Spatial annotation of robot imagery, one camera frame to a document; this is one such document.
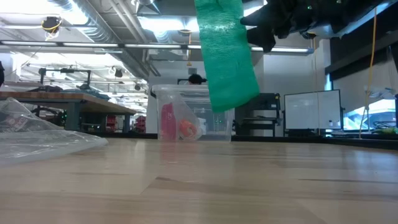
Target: window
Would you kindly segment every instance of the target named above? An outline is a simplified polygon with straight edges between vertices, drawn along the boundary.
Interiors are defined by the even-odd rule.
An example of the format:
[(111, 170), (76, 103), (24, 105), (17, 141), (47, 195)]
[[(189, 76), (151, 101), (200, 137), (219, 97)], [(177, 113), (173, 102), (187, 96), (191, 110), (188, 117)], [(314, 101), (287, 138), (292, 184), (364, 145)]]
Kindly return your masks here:
[[(344, 114), (344, 130), (359, 130), (364, 107)], [(380, 126), (396, 126), (396, 101), (380, 100), (369, 105), (369, 120), (365, 112), (362, 130), (377, 129)]]

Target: green cloth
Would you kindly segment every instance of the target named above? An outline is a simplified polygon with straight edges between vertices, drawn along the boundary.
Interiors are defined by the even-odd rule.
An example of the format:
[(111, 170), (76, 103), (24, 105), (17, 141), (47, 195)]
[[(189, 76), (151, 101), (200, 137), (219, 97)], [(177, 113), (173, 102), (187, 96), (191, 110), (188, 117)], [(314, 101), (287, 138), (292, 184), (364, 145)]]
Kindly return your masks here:
[(200, 42), (214, 112), (241, 106), (259, 94), (242, 0), (195, 0)]

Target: wooden workbench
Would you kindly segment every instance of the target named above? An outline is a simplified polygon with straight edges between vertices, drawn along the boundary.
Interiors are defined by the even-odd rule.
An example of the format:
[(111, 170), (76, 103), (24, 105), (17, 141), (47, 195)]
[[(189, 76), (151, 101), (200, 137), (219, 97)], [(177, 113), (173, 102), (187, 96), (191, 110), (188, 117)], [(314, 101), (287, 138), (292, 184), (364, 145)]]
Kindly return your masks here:
[(0, 92), (0, 100), (14, 98), (21, 103), (59, 108), (68, 111), (65, 129), (78, 130), (79, 116), (81, 112), (117, 114), (125, 116), (125, 126), (129, 128), (130, 115), (135, 110), (110, 103), (83, 93), (35, 93), (35, 92)]
[(398, 220), (398, 153), (351, 146), (109, 139), (0, 180), (7, 224)]

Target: white panel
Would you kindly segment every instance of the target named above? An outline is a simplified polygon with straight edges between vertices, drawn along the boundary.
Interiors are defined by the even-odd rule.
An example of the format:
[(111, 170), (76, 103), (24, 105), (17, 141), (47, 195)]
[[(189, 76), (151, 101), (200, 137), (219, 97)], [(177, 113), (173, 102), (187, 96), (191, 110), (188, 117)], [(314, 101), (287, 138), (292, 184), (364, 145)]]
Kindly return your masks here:
[(337, 90), (285, 95), (285, 110), (286, 129), (341, 128), (340, 94)]

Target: orange object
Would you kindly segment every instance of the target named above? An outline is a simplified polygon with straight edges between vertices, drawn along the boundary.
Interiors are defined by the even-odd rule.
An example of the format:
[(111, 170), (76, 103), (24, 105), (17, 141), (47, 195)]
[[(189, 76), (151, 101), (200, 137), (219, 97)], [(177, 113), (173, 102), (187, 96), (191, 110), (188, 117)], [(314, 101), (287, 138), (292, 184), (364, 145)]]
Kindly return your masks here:
[(179, 126), (183, 139), (193, 139), (197, 135), (197, 127), (186, 119), (182, 119)]

